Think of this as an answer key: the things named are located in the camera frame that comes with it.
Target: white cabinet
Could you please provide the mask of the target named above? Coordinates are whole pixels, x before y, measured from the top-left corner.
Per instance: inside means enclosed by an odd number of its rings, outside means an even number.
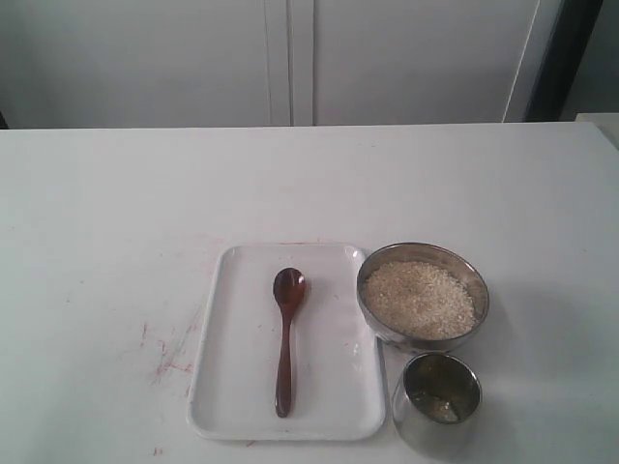
[[[561,0],[0,2],[17,128],[518,120]]]

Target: spoon handle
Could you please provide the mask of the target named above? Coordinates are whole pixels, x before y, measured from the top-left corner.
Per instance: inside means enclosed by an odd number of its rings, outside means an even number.
[[[284,317],[281,330],[280,366],[278,381],[275,386],[275,410],[278,416],[285,418],[290,413],[292,404],[292,371],[290,366],[290,319]]]

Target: rice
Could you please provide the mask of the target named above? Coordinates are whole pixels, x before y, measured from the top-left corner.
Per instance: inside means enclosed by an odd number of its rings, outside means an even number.
[[[362,289],[366,306],[387,327],[440,340],[473,329],[473,300],[447,271],[419,261],[383,264]]]

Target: metal bowl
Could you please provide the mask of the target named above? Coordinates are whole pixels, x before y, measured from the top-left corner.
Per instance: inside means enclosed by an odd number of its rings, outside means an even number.
[[[392,261],[421,261],[433,264],[446,270],[457,278],[473,299],[473,314],[475,325],[460,336],[440,340],[428,340],[416,336],[400,333],[383,324],[368,309],[364,301],[362,288],[368,277],[380,266]],[[486,283],[482,276],[466,260],[440,246],[430,244],[404,243],[384,246],[372,253],[357,273],[357,301],[364,313],[366,322],[376,332],[376,335],[385,343],[395,344],[407,352],[454,350],[468,341],[480,328],[487,316],[489,296]]]

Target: white table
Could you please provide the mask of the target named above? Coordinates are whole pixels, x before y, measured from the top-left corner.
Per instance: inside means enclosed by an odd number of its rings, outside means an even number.
[[[185,420],[226,247],[425,241],[492,299],[457,352],[485,389],[460,460],[610,462],[618,186],[588,123],[3,131],[0,461],[425,462],[389,420],[343,444],[208,442]],[[408,357],[385,358],[391,390]]]

